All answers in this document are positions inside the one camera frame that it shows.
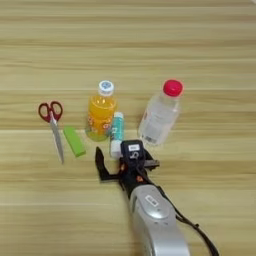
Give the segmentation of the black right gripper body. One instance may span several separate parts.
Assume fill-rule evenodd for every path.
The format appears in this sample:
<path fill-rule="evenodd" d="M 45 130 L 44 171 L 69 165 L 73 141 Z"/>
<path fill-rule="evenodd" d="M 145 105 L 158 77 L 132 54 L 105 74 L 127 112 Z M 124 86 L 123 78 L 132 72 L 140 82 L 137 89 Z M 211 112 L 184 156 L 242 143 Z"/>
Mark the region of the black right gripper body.
<path fill-rule="evenodd" d="M 131 193 L 138 186 L 151 184 L 147 171 L 153 169 L 146 169 L 144 163 L 145 161 L 126 163 L 123 159 L 120 160 L 119 183 L 128 197 L 131 197 Z"/>

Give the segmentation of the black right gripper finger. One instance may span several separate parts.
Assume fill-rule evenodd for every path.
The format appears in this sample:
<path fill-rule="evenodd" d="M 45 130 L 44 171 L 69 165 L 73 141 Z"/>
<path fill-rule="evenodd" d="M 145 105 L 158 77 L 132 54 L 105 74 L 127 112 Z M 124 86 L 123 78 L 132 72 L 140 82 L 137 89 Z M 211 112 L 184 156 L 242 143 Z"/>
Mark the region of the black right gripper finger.
<path fill-rule="evenodd" d="M 160 166 L 160 162 L 158 160 L 155 160 L 147 150 L 144 150 L 144 152 L 145 152 L 144 167 L 146 169 L 155 169 Z"/>
<path fill-rule="evenodd" d="M 118 174 L 108 172 L 104 163 L 104 155 L 99 147 L 96 148 L 95 152 L 95 164 L 101 181 L 117 181 L 119 179 Z"/>

